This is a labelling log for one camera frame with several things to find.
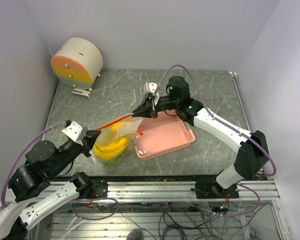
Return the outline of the clear zip bag red zipper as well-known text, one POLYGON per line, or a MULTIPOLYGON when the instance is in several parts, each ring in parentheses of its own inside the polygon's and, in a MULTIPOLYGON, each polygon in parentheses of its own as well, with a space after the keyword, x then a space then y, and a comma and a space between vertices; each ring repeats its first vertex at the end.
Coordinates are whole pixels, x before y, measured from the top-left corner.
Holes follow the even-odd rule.
POLYGON ((143 135, 140 131, 142 121, 142 118, 134 118, 130 113, 95 129, 99 136, 92 148, 93 157, 104 165, 115 165, 132 139, 143 135))

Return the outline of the yellow toy banana bunch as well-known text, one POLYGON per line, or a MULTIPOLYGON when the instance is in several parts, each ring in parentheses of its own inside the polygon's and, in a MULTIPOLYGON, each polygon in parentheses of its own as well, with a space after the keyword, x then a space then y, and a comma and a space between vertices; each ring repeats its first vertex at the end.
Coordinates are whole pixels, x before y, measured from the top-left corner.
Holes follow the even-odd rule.
POLYGON ((107 161, 119 156, 127 148, 129 141, 129 137, 123 136, 107 146, 95 143, 92 150, 98 159, 107 161))

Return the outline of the pink plastic basket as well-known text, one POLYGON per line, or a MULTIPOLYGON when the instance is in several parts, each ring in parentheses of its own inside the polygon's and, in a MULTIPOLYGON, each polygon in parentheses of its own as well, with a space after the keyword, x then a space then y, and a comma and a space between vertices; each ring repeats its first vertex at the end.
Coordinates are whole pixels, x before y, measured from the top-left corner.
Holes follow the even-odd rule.
POLYGON ((175 110, 159 112, 155 119, 144 118, 139 130, 143 135, 135 136, 134 148, 141 160, 181 150, 196 139, 189 124, 179 119, 175 110))

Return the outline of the green round toy fruit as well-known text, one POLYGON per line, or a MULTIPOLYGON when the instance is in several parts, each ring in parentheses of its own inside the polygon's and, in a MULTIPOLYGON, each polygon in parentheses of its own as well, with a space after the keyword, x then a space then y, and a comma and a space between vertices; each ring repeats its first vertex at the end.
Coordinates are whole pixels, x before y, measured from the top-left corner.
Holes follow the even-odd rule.
POLYGON ((113 166, 113 165, 116 164, 116 162, 117 162, 117 159, 116 158, 112 158, 112 159, 106 160, 104 163, 107 166, 113 166))

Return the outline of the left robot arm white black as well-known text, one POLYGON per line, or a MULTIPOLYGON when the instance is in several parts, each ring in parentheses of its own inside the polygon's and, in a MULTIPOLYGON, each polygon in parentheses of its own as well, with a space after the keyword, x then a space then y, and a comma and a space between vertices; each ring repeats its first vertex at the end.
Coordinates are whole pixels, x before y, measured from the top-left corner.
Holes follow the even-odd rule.
POLYGON ((60 147, 49 140, 37 142, 26 153, 21 165, 7 182, 8 199, 0 204, 0 240, 22 240, 42 219, 77 198, 86 199, 93 183, 84 172, 77 172, 56 192, 34 205, 30 203, 81 154, 90 157, 101 131, 89 130, 81 143, 68 139, 60 147))

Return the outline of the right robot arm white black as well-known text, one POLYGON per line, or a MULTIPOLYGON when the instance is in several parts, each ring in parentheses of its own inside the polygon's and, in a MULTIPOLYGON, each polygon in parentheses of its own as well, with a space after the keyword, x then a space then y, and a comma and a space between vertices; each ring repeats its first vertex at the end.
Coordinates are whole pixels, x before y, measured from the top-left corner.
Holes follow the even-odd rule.
POLYGON ((235 153, 232 165, 216 175, 207 193, 223 197, 228 188, 242 180, 252 180, 268 162, 269 150, 265 135, 250 132, 224 120, 203 103, 191 97, 189 84, 182 76, 173 76, 166 85, 166 95, 159 96, 156 86, 145 84, 145 96, 132 111, 132 117, 157 118, 160 112, 174 110, 177 117, 226 143, 235 153))

